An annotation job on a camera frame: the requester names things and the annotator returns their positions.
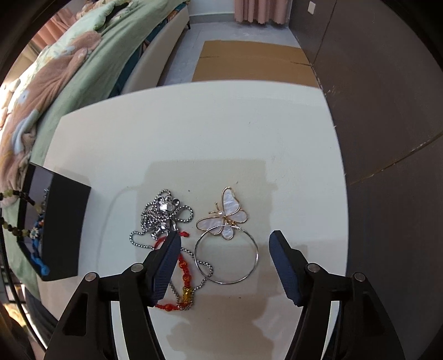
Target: blue gripper pad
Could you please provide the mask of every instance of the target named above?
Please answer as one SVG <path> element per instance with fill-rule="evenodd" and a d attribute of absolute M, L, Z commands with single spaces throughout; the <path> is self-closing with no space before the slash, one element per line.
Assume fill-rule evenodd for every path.
<path fill-rule="evenodd" d="M 180 249 L 182 246 L 182 240 L 179 234 L 173 238 L 171 244 L 169 245 L 158 269 L 154 276 L 154 281 L 152 283 L 152 300 L 157 303 L 159 300 L 163 299 L 171 281 L 172 273 L 174 272 L 175 265 L 177 264 L 177 259 L 180 255 Z"/>
<path fill-rule="evenodd" d="M 277 269 L 286 296 L 294 302 L 294 305 L 300 306 L 302 295 L 299 291 L 298 276 L 293 270 L 291 263 L 274 232 L 269 236 L 269 253 L 271 254 L 274 266 Z"/>

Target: butterfly brooch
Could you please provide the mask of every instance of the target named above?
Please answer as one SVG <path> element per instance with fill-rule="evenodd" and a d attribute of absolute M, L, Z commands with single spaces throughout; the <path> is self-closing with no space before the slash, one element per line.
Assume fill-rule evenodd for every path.
<path fill-rule="evenodd" d="M 234 237 L 232 226 L 246 222 L 248 214 L 241 208 L 232 188 L 225 188 L 221 195 L 222 209 L 215 203 L 217 211 L 210 211 L 209 214 L 216 216 L 201 219 L 196 226 L 199 230 L 210 231 L 213 235 L 221 234 L 225 240 L 231 240 Z"/>

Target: gray floor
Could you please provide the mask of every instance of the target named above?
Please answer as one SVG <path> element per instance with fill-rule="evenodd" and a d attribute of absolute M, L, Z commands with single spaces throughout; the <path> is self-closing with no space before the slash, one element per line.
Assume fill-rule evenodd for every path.
<path fill-rule="evenodd" d="M 235 22 L 193 24 L 178 40 L 160 78 L 159 86 L 190 82 L 206 40 L 258 41 L 300 47 L 287 27 Z"/>

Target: metal screw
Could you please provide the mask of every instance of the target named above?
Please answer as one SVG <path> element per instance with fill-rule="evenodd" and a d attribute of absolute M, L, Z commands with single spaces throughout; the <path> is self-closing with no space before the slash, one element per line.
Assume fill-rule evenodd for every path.
<path fill-rule="evenodd" d="M 95 280 L 96 277 L 97 277 L 96 273 L 87 273 L 85 275 L 85 280 L 86 281 L 93 281 L 93 280 Z"/>
<path fill-rule="evenodd" d="M 143 270 L 143 264 L 139 262 L 131 266 L 131 271 L 134 273 L 139 273 L 141 270 Z"/>
<path fill-rule="evenodd" d="M 366 280 L 366 276 L 362 273 L 355 273 L 354 277 L 355 277 L 355 280 L 357 280 L 357 281 L 365 281 Z"/>
<path fill-rule="evenodd" d="M 315 262 L 311 262 L 310 264 L 307 265 L 307 269 L 312 273 L 317 273 L 320 271 L 320 266 Z"/>

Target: power outlet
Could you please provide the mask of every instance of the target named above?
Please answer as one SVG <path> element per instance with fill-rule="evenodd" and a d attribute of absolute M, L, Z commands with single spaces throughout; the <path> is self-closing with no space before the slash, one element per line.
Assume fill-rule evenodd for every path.
<path fill-rule="evenodd" d="M 313 15 L 314 14 L 314 10 L 315 10 L 315 3 L 310 1 L 309 5 L 307 7 L 307 12 L 310 13 L 311 15 Z"/>

